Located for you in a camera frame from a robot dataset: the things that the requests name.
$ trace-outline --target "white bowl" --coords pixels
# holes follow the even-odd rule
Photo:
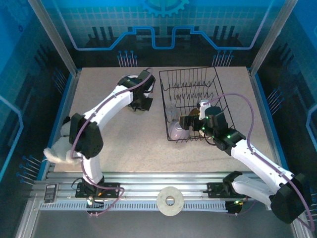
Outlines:
[[[178,121],[174,121],[168,128],[172,140],[183,140],[189,137],[189,130],[183,130]]]

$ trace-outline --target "white washer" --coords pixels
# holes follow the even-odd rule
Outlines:
[[[168,205],[166,200],[171,197],[174,199],[173,205]],[[177,215],[184,207],[183,194],[175,187],[165,187],[158,194],[157,205],[160,212],[166,216]]]

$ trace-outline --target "speckled countertop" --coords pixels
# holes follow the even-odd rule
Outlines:
[[[144,68],[83,68],[70,115],[83,114],[113,91],[119,79],[139,74]],[[149,112],[134,113],[123,108],[102,131],[104,147],[100,153],[103,172],[223,172],[249,171],[241,162],[205,141],[169,142],[166,137],[159,71],[176,67],[155,67],[157,80]],[[245,95],[255,110],[255,126],[251,142],[269,158],[273,158],[260,117],[259,108],[245,67],[217,67],[224,93]],[[227,103],[237,130],[247,134],[251,114],[240,98],[228,96]],[[80,166],[56,165],[55,172],[79,172]]]

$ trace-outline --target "black dish rack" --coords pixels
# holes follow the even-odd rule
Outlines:
[[[197,108],[197,103],[203,99],[211,100],[223,94],[222,86],[215,67],[199,67],[159,72],[162,92],[166,135],[168,141],[198,141],[205,139],[198,131],[190,131],[187,139],[173,140],[169,136],[166,108],[175,106],[178,116],[188,116],[190,111]],[[220,106],[225,114],[228,126],[235,129],[233,119],[225,97],[215,101],[213,106]]]

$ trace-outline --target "cable clip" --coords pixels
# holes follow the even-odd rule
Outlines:
[[[281,173],[279,174],[280,177],[282,177],[283,175],[285,175],[285,171],[283,171],[283,172],[281,172]]]

